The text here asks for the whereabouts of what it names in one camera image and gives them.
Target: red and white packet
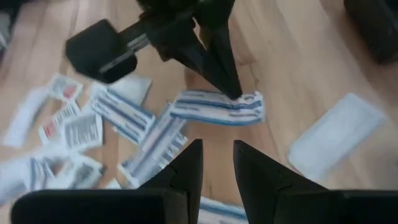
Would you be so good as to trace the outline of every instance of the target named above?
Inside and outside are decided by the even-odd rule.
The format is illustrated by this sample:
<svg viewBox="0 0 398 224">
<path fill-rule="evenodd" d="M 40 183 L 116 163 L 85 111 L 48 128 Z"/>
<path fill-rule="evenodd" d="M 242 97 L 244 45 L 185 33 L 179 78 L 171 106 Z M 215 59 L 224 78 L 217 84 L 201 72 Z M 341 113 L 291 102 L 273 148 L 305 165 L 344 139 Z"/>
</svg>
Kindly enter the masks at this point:
<svg viewBox="0 0 398 224">
<path fill-rule="evenodd" d="M 65 75 L 57 74 L 49 84 L 49 95 L 69 102 L 75 100 L 81 93 L 83 84 Z"/>
<path fill-rule="evenodd" d="M 74 117 L 80 113 L 76 101 L 71 101 L 59 109 L 51 118 L 39 128 L 39 136 L 43 145 L 49 143 L 52 139 L 59 138 L 60 128 L 67 118 Z"/>
</svg>

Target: sealed sterile package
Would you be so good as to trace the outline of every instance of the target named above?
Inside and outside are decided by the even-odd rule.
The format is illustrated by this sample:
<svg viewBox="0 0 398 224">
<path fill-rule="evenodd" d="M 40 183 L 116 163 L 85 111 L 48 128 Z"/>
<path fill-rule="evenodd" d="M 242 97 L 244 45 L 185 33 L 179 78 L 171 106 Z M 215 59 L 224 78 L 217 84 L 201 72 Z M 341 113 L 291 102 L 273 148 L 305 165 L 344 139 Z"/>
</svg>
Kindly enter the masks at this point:
<svg viewBox="0 0 398 224">
<path fill-rule="evenodd" d="M 62 143 L 68 151 L 83 152 L 103 145 L 103 122 L 95 113 L 67 119 L 61 133 Z"/>
<path fill-rule="evenodd" d="M 207 224 L 243 224 L 249 223 L 242 207 L 227 205 L 221 202 L 200 198 L 198 223 Z"/>
<path fill-rule="evenodd" d="M 91 189 L 105 172 L 105 166 L 90 157 L 75 154 L 70 156 L 48 189 Z"/>
<path fill-rule="evenodd" d="M 222 93 L 181 91 L 174 101 L 171 116 L 227 126 L 246 126 L 265 120 L 266 109 L 260 92 L 230 100 Z"/>
<path fill-rule="evenodd" d="M 135 74 L 129 74 L 110 85 L 93 82 L 90 86 L 89 94 L 94 96 L 98 91 L 111 89 L 121 97 L 141 105 L 144 101 L 152 80 L 146 77 L 140 77 Z"/>
<path fill-rule="evenodd" d="M 289 161 L 318 181 L 385 119 L 383 112 L 349 93 L 291 145 Z"/>
<path fill-rule="evenodd" d="M 140 146 L 138 154 L 118 165 L 133 187 L 150 179 L 153 170 L 161 169 L 159 162 L 162 156 L 186 123 L 184 119 L 171 117 L 170 112 L 171 104 L 168 104 Z"/>
<path fill-rule="evenodd" d="M 184 145 L 188 142 L 188 138 L 182 135 L 181 133 L 177 134 L 177 137 L 172 141 L 172 143 L 167 146 L 166 151 L 163 153 L 162 157 L 160 158 L 159 163 L 156 165 L 155 160 L 149 161 L 151 162 L 152 166 L 154 167 L 152 170 L 147 170 L 147 175 L 144 178 L 145 181 L 153 178 L 156 174 L 158 174 L 162 169 L 164 169 L 168 164 L 170 164 L 177 154 L 181 151 Z M 144 182 L 138 182 L 138 179 L 135 177 L 131 177 L 128 170 L 124 169 L 123 167 L 119 166 L 120 171 L 127 177 L 127 179 L 132 180 L 130 184 L 127 185 L 128 189 L 136 189 L 141 186 Z"/>
<path fill-rule="evenodd" d="M 80 112 L 76 101 L 72 100 L 59 109 L 51 118 L 39 128 L 39 136 L 43 145 L 60 137 L 60 128 L 67 118 L 76 116 Z"/>
<path fill-rule="evenodd" d="M 113 90 L 96 94 L 92 109 L 111 122 L 123 136 L 140 145 L 155 122 L 155 116 Z"/>
<path fill-rule="evenodd" d="M 19 105 L 14 119 L 3 139 L 5 146 L 20 148 L 24 145 L 34 118 L 46 101 L 46 87 L 38 87 L 29 92 L 24 102 Z"/>
<path fill-rule="evenodd" d="M 61 74 L 56 74 L 49 83 L 49 95 L 64 102 L 76 100 L 82 89 L 83 84 Z"/>
</svg>

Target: blue striped packet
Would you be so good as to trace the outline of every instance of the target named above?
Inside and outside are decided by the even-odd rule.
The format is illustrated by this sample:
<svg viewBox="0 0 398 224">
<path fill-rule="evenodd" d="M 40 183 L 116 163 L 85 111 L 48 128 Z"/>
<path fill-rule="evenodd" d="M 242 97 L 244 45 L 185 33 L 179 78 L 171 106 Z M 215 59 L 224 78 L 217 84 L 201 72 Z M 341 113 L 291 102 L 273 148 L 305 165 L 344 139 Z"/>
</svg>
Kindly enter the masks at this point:
<svg viewBox="0 0 398 224">
<path fill-rule="evenodd" d="M 200 198 L 198 224 L 249 223 L 243 207 Z"/>
<path fill-rule="evenodd" d="M 223 93 L 186 90 L 174 101 L 173 117 L 227 126 L 246 126 L 264 122 L 266 109 L 260 92 L 230 100 Z"/>
<path fill-rule="evenodd" d="M 160 168 L 164 169 L 164 167 L 171 163 L 187 142 L 188 138 L 179 133 L 163 153 L 163 156 L 159 161 Z"/>
<path fill-rule="evenodd" d="M 112 123 L 122 136 L 137 145 L 143 142 L 155 122 L 152 113 L 111 89 L 97 93 L 91 101 L 91 108 Z"/>
<path fill-rule="evenodd" d="M 153 173 L 160 171 L 162 156 L 186 123 L 184 119 L 171 117 L 170 111 L 171 104 L 168 103 L 141 144 L 138 154 L 118 165 L 133 187 L 139 187 L 153 177 Z"/>
</svg>

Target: adhesive bandage wrapper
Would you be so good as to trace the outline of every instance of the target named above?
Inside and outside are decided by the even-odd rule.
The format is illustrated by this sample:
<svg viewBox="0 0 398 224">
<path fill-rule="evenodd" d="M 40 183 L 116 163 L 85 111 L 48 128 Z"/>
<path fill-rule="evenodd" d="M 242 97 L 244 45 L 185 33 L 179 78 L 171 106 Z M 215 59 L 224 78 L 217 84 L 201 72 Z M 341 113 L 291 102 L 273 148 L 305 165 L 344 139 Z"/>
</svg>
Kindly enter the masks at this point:
<svg viewBox="0 0 398 224">
<path fill-rule="evenodd" d="M 246 126 L 265 120 L 266 110 L 260 92 L 230 100 L 222 93 L 181 91 L 174 101 L 171 116 L 206 123 Z"/>
<path fill-rule="evenodd" d="M 130 141 L 140 145 L 155 122 L 155 116 L 119 96 L 113 90 L 98 93 L 92 109 L 111 122 Z"/>
<path fill-rule="evenodd" d="M 170 110 L 171 105 L 168 104 L 142 143 L 138 154 L 119 165 L 119 170 L 133 187 L 143 184 L 161 170 L 159 164 L 162 156 L 186 123 L 184 119 L 171 117 Z"/>
<path fill-rule="evenodd" d="M 289 161 L 306 178 L 320 180 L 385 118 L 349 93 L 291 145 Z"/>
</svg>

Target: barcode label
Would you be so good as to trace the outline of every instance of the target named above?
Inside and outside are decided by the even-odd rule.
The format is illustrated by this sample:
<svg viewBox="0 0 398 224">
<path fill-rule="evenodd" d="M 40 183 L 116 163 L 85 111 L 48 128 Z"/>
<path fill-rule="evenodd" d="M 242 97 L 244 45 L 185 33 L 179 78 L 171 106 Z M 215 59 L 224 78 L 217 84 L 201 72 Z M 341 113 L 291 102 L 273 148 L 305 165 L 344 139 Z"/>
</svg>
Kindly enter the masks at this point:
<svg viewBox="0 0 398 224">
<path fill-rule="evenodd" d="M 103 124 L 100 115 L 89 113 L 68 119 L 62 129 L 68 150 L 85 151 L 102 145 Z"/>
<path fill-rule="evenodd" d="M 59 109 L 51 116 L 50 120 L 39 128 L 39 136 L 42 144 L 46 145 L 51 139 L 59 137 L 60 128 L 64 120 L 76 116 L 79 112 L 80 109 L 74 100 Z"/>
<path fill-rule="evenodd" d="M 69 106 L 65 107 L 64 110 L 60 110 L 55 114 L 55 122 L 57 123 L 58 127 L 60 127 L 65 119 L 76 116 L 79 112 L 79 107 L 77 107 L 76 103 L 73 102 Z"/>
</svg>

